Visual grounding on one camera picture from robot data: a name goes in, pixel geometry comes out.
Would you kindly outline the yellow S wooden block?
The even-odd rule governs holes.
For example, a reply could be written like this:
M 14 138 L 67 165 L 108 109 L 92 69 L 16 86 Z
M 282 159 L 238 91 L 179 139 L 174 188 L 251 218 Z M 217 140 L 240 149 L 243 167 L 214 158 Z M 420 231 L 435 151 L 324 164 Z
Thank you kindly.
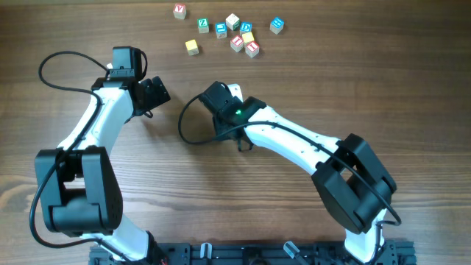
M 196 54 L 199 54 L 199 47 L 197 42 L 193 40 L 189 40 L 185 42 L 185 47 L 187 49 L 187 52 L 190 56 L 194 56 Z

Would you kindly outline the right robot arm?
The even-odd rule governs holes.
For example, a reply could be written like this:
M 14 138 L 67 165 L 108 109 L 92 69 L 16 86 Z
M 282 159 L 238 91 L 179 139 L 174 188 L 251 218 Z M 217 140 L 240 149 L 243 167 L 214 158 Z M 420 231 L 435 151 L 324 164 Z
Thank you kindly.
M 346 230 L 346 251 L 364 264 L 378 259 L 397 185 L 363 138 L 307 130 L 259 99 L 243 99 L 238 85 L 214 82 L 198 99 L 213 116 L 216 140 L 246 141 L 305 170 L 327 212 Z

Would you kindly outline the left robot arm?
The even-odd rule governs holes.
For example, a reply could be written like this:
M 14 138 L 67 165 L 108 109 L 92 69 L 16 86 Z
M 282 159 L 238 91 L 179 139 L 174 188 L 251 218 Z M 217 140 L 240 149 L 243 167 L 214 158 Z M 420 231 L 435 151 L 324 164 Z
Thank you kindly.
M 122 127 L 170 100 L 159 77 L 146 78 L 146 54 L 131 46 L 113 48 L 86 93 L 91 100 L 69 136 L 35 158 L 38 189 L 29 229 L 44 247 L 63 249 L 93 242 L 115 262 L 167 264 L 169 258 L 149 231 L 123 213 L 123 197 L 110 153 Z

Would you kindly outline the plain animal wooden block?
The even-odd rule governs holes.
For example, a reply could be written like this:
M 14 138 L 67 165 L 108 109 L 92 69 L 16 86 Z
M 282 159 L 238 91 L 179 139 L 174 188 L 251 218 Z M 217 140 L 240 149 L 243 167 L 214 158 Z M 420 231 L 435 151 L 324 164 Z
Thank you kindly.
M 225 22 L 226 22 L 226 26 L 229 29 L 231 29 L 232 31 L 235 31 L 240 24 L 240 18 L 236 14 L 231 13 L 229 16 L 227 16 Z

